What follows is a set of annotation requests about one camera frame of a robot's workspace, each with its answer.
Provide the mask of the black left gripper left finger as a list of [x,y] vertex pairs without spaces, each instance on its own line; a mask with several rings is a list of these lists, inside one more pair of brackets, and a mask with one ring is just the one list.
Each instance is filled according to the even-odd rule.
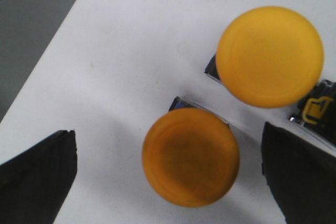
[[60,130],[1,165],[1,223],[53,223],[77,174],[74,131]]

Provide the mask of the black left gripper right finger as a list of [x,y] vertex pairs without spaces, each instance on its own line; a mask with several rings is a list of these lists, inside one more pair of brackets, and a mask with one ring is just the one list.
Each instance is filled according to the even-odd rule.
[[335,223],[335,157],[266,122],[262,172],[286,223]]

